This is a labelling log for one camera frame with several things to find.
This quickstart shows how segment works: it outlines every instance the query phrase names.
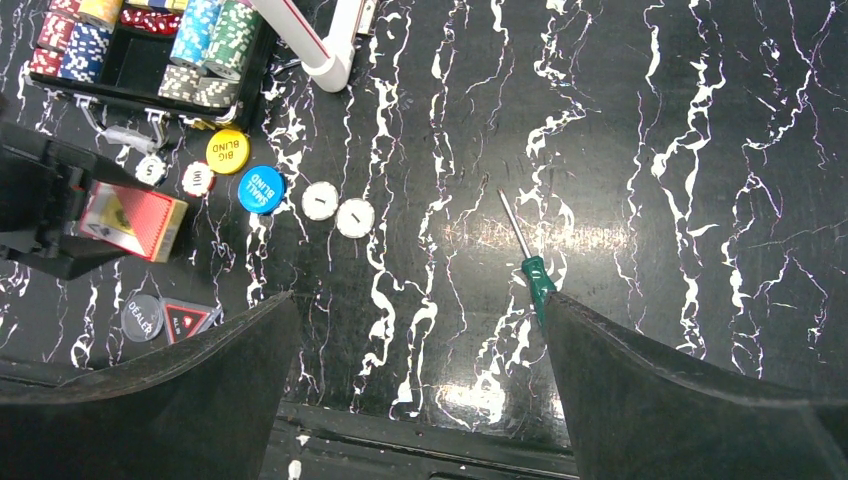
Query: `green screwdriver handle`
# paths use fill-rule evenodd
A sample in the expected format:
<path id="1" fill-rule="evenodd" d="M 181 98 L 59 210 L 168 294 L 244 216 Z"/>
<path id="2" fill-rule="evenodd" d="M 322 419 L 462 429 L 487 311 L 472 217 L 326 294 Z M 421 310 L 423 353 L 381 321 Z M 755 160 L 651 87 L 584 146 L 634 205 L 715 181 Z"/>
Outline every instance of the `green screwdriver handle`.
<path id="1" fill-rule="evenodd" d="M 548 303 L 548 295 L 556 292 L 556 285 L 545 272 L 545 261 L 542 257 L 530 257 L 521 262 L 521 271 L 530 281 L 530 293 L 533 295 L 533 304 L 536 306 L 536 318 L 539 325 L 545 326 L 545 305 Z"/>

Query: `light blue poker chip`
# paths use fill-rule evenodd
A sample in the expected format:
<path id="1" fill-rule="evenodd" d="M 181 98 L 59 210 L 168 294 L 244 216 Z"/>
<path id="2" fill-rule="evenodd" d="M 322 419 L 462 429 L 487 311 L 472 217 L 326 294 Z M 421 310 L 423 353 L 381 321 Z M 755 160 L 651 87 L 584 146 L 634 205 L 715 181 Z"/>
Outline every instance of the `light blue poker chip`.
<path id="1" fill-rule="evenodd" d="M 286 195 L 286 182 L 273 167 L 254 167 L 239 184 L 239 201 L 251 213 L 266 215 L 274 211 Z"/>

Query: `screwdriver shaft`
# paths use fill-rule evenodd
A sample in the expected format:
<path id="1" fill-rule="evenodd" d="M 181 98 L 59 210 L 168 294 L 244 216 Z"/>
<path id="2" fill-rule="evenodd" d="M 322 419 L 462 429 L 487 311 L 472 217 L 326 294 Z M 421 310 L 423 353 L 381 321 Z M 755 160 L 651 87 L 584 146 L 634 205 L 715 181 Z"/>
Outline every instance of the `screwdriver shaft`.
<path id="1" fill-rule="evenodd" d="M 524 252 L 524 258 L 530 258 L 530 249 L 527 247 L 527 242 L 524 240 L 524 235 L 521 233 L 521 228 L 518 227 L 518 220 L 515 219 L 515 214 L 512 213 L 512 207 L 509 206 L 509 200 L 502 188 L 498 188 L 498 195 L 501 197 L 501 203 L 504 204 L 504 209 L 509 217 L 509 223 L 512 224 L 512 229 L 515 230 L 515 236 L 518 237 L 518 244 L 521 245 L 521 250 Z"/>

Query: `white round chip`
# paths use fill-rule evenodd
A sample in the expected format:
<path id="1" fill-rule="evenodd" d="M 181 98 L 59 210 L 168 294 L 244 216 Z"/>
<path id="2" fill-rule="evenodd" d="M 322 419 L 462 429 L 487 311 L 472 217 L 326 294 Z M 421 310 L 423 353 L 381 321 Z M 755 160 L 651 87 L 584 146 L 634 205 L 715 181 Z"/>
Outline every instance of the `white round chip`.
<path id="1" fill-rule="evenodd" d="M 313 183 L 303 192 L 300 206 L 310 220 L 324 221 L 339 208 L 339 191 L 328 182 Z"/>
<path id="2" fill-rule="evenodd" d="M 361 198 L 352 198 L 339 207 L 336 227 L 347 238 L 362 238 L 374 228 L 374 207 Z"/>
<path id="3" fill-rule="evenodd" d="M 187 194 L 202 197 L 212 188 L 215 173 L 203 162 L 194 162 L 186 168 L 183 175 L 183 190 Z"/>
<path id="4" fill-rule="evenodd" d="M 152 187 L 159 186 L 168 173 L 168 164 L 161 158 L 151 155 L 144 159 L 135 168 L 135 178 Z"/>

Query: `red triangle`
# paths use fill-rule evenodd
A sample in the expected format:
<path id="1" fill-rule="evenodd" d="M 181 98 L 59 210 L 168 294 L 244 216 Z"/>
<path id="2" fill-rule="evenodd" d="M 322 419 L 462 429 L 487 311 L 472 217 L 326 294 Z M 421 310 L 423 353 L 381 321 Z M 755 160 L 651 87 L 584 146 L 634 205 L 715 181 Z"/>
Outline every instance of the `red triangle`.
<path id="1" fill-rule="evenodd" d="M 144 254 L 152 256 L 173 202 L 152 192 L 113 185 Z"/>

